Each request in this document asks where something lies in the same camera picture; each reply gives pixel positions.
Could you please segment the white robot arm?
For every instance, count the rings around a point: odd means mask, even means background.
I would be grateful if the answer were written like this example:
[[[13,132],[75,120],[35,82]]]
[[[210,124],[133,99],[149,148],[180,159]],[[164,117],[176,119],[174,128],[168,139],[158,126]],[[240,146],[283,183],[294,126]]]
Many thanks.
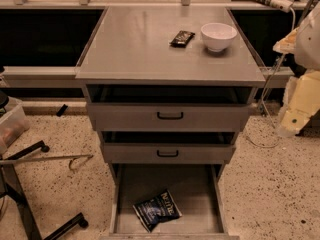
[[[320,3],[273,50],[293,54],[295,63],[306,69],[299,78],[289,78],[279,112],[277,134],[292,137],[320,110]]]

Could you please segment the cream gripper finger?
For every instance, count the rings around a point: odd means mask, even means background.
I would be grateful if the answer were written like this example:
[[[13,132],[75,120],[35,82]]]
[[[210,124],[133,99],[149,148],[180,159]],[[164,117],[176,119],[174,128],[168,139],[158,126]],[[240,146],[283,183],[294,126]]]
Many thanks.
[[[290,77],[279,111],[276,132],[281,137],[298,134],[320,110],[320,72],[308,70],[299,78]]]

